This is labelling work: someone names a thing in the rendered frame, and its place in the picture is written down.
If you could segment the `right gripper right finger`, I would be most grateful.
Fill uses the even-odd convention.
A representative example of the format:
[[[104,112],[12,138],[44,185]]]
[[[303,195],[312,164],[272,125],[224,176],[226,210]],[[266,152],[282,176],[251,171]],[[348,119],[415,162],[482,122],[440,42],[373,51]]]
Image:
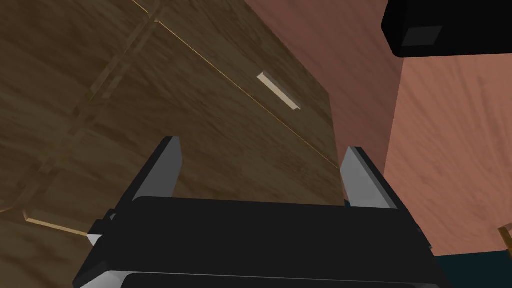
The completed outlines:
[[[400,209],[401,201],[383,174],[358,146],[349,146],[340,174],[348,202],[353,207]]]

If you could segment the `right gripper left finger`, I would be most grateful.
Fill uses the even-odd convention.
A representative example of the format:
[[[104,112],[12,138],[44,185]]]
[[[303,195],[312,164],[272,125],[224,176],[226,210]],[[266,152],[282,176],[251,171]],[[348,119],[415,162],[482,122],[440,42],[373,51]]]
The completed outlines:
[[[182,164],[180,139],[166,136],[137,173],[115,209],[120,210],[141,197],[172,197]]]

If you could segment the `brown wooden drawer front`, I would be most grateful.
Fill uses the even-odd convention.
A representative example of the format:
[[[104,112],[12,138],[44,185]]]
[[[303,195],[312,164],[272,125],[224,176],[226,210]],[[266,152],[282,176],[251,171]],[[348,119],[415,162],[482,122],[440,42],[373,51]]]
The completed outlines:
[[[339,167],[326,90],[246,0],[166,0],[147,50],[154,84],[199,116],[214,153],[245,161]],[[299,102],[293,110],[257,76]]]

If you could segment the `black box appliance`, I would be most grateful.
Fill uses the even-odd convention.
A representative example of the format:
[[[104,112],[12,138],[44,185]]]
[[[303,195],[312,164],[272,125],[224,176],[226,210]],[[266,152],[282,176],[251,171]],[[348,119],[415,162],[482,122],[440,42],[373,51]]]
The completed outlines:
[[[388,0],[381,29],[399,58],[512,54],[512,0]]]

